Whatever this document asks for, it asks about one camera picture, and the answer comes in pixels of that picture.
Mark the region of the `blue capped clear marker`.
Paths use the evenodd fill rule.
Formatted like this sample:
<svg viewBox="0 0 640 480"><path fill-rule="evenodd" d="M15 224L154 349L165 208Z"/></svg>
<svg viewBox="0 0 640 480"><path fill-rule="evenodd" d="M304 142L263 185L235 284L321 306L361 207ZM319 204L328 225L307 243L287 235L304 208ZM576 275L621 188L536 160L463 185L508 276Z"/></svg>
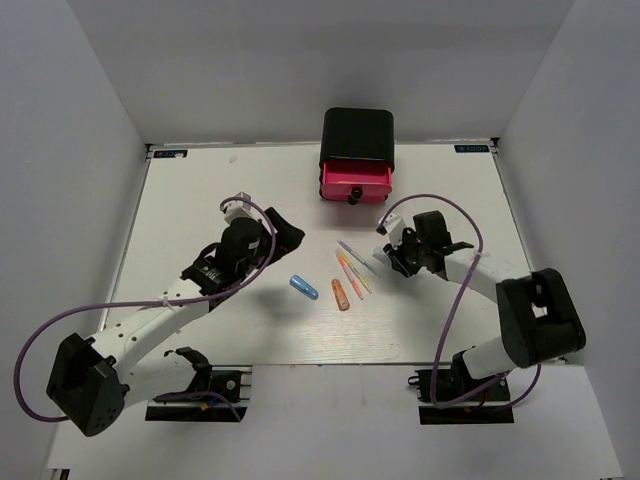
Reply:
<svg viewBox="0 0 640 480"><path fill-rule="evenodd" d="M378 261L380 261L381 263L387 263L389 261L389 258L380 247L374 248L372 252L372 256Z"/></svg>

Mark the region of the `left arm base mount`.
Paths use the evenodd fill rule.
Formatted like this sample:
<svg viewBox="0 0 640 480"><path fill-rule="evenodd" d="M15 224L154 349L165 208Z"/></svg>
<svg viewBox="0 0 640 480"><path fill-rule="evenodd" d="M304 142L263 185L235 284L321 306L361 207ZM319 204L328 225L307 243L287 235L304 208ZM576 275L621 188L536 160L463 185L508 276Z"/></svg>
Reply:
<svg viewBox="0 0 640 480"><path fill-rule="evenodd" d="M200 373L184 392L171 392L147 403L148 422L239 423L247 413L251 367L213 368Z"/></svg>

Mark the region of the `pink top drawer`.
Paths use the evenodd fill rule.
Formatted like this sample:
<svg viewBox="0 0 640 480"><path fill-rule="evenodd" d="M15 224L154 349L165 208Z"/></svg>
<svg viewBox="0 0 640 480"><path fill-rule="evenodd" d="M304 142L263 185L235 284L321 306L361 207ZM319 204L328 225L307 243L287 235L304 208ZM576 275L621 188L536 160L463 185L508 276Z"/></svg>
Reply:
<svg viewBox="0 0 640 480"><path fill-rule="evenodd" d="M392 192L392 168L367 160L330 159L321 167L320 196L350 205L384 203Z"/></svg>

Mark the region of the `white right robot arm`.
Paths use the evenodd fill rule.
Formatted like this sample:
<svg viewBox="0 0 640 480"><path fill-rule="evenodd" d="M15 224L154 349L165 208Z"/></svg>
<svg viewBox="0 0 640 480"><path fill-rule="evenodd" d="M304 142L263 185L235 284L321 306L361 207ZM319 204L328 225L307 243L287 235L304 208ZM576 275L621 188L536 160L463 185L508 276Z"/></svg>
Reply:
<svg viewBox="0 0 640 480"><path fill-rule="evenodd" d="M498 308L497 337L456 353L445 373L432 368L429 403L444 408L472 401L515 369L586 346L586 331L559 271L524 272L485 262L472 244L452 240L439 211L415 215L411 226L389 213L377 231L388 239L383 252L394 271L410 278L426 270Z"/></svg>

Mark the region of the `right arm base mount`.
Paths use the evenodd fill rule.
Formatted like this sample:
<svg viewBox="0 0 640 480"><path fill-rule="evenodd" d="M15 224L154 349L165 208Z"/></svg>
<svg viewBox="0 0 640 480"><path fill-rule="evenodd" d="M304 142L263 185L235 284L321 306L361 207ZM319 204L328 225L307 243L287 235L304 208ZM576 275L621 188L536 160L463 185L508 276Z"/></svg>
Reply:
<svg viewBox="0 0 640 480"><path fill-rule="evenodd" d="M487 390L450 408L438 409L431 402L429 387L432 371L416 370L408 377L408 387L418 398L419 421L423 426L500 425L513 424L514 415L508 383L501 379Z"/></svg>

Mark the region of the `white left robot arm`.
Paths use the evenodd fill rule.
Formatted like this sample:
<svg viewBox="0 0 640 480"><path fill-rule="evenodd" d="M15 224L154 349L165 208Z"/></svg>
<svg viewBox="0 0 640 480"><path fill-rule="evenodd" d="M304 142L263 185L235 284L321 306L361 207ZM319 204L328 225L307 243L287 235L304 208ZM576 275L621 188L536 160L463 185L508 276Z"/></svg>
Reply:
<svg viewBox="0 0 640 480"><path fill-rule="evenodd" d="M102 433L142 401L205 396L212 367L196 350L170 351L190 361L181 370L166 364L144 369L144 358L295 251L305 237L272 207L261 210L233 197L222 212L227 226L221 238L204 247L159 299L130 302L128 318L86 338L73 333L59 345L46 394L83 435Z"/></svg>

